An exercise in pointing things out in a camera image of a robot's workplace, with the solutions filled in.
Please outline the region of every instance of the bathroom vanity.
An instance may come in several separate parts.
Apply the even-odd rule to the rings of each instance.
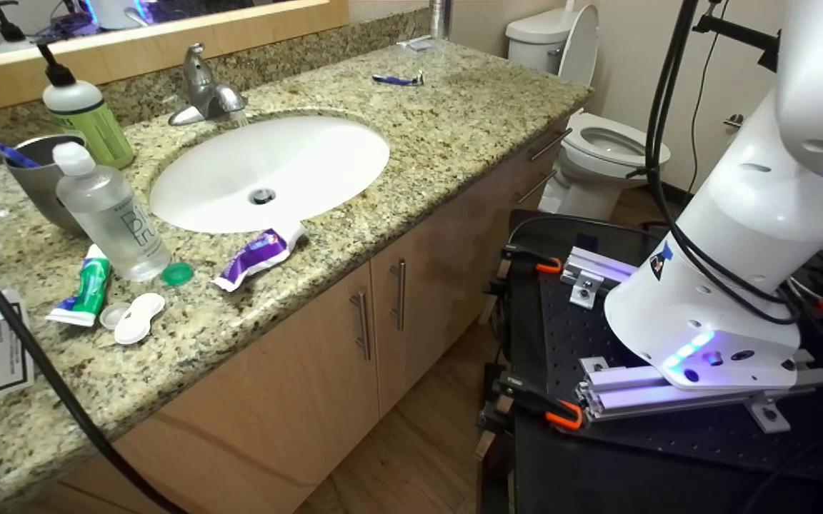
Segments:
[[[371,74],[423,74],[426,86]],[[197,276],[163,289],[168,307],[140,349],[107,330],[67,340],[41,319],[76,291],[87,243],[46,224],[0,170],[0,281],[26,293],[81,401],[161,490],[188,511],[294,511],[479,316],[507,213],[537,201],[563,120],[587,93],[453,43],[268,83],[247,90],[253,120],[340,114],[390,140],[379,181],[310,220],[288,261],[224,293],[211,273],[248,233],[156,220]],[[167,116],[133,126],[140,157],[126,177],[150,191],[214,130],[224,126],[171,127]],[[133,293],[111,286],[111,300]],[[91,454],[44,380],[0,401],[0,474],[0,507],[157,511]]]

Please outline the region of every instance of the drain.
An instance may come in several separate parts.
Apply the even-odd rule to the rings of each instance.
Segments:
[[[273,187],[258,187],[258,191],[248,194],[248,199],[253,199],[254,206],[267,206],[267,201],[274,199],[274,191],[273,191]]]

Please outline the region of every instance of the soap bottle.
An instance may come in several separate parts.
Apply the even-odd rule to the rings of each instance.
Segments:
[[[48,46],[38,43],[38,47],[53,83],[44,90],[44,104],[64,130],[76,130],[87,140],[97,163],[126,169],[134,159],[134,147],[104,103],[104,90],[96,83],[76,79],[76,74],[53,57]]]
[[[57,196],[111,260],[114,270],[133,281],[156,279],[171,257],[153,230],[124,173],[97,164],[81,143],[60,143],[53,159],[67,173],[57,181]]]

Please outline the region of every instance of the white sink basin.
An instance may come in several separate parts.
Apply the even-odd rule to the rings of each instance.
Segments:
[[[390,143],[364,123],[273,116],[184,152],[157,177],[153,211],[188,230],[260,230],[357,196],[387,163]]]

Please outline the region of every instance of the toilet seat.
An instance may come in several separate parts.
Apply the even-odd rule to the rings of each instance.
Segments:
[[[581,159],[599,159],[603,173],[627,177],[644,169],[647,153],[647,133],[627,123],[599,116],[589,110],[579,110],[570,120],[570,133],[561,143],[567,152],[579,153]],[[660,144],[660,163],[669,163],[673,152]]]

